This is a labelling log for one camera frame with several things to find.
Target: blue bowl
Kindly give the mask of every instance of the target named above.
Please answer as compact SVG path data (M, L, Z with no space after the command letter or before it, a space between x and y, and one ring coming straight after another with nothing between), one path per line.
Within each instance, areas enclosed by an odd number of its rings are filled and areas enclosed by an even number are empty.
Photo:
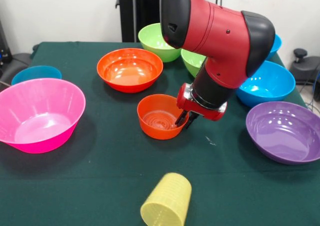
M277 51L280 49L282 45L282 40L281 38L276 34L275 35L275 38L274 38L274 43L273 43L273 46L271 48L271 51L268 55L268 57L266 58L266 60L270 60L271 57L273 57L275 55L275 53L277 53Z
M11 85L17 84L19 82L24 82L27 80L37 79L37 78L57 78L61 79L61 72L51 66L35 66L29 67L20 71L18 74L14 76L11 81Z
M296 86L291 72L269 61L264 61L255 74L236 91L239 99L248 107L262 102L282 101Z

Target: pink bowl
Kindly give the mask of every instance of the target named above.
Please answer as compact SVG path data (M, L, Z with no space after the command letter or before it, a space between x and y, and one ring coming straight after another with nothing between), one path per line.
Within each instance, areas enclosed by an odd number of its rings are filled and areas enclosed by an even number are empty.
M79 87L53 78L9 87L0 93L0 102L0 141L27 153L63 145L86 107Z

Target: green tablecloth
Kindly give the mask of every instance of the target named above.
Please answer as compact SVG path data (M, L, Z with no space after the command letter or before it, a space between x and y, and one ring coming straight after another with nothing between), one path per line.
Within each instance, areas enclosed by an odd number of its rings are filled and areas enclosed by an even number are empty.
M0 145L0 225L142 226L140 206L167 172L186 176L186 225L320 225L320 162L278 164L246 132L236 96L224 118L197 119L177 138L143 134L136 113L149 94L176 96L192 78L181 58L144 92L123 94L97 75L104 54L125 43L42 43L33 65L59 68L86 96L86 110L61 148L40 155ZM278 56L274 58L281 63ZM302 104L295 90L287 101Z

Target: purple bowl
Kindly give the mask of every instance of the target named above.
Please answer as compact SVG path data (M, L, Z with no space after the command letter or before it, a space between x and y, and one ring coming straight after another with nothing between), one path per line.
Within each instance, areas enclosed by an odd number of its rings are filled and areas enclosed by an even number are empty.
M265 102L253 107L246 128L258 149L284 164L320 159L320 117L289 102Z

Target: white wall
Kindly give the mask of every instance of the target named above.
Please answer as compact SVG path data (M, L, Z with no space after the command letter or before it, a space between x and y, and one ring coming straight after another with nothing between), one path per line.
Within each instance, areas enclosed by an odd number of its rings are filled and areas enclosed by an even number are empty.
M0 18L13 53L30 52L42 41L121 41L115 1L0 0ZM318 0L223 0L223 5L268 17L283 40L279 54L286 66L297 47L320 55Z
M319 0L222 0L222 3L233 10L251 11L269 18L282 38L278 53L287 67L294 59L295 48L305 48L309 55L320 56Z
M0 0L0 19L13 53L42 41L121 41L116 0Z

